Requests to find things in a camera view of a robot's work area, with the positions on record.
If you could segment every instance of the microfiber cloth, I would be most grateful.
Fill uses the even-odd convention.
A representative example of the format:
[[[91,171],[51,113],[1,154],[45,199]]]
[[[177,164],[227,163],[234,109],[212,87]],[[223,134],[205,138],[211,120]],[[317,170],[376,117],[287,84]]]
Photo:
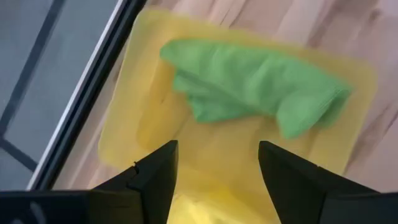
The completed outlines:
[[[351,92],[343,81],[299,58],[216,40],[171,40],[160,57],[176,67],[173,89],[198,122],[274,116],[290,139],[328,126]]]

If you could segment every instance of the wooden floor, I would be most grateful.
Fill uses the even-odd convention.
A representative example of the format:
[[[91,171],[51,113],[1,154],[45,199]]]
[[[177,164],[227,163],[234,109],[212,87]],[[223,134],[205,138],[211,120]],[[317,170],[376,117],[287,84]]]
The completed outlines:
[[[150,4],[221,26],[367,61],[377,71],[379,89],[346,176],[380,191],[398,190],[398,1],[153,0]],[[114,171],[99,164],[91,170],[74,175],[73,183],[67,178],[60,180],[58,188],[65,184],[68,188],[92,187],[114,175]],[[90,180],[89,185],[77,181],[79,178]]]

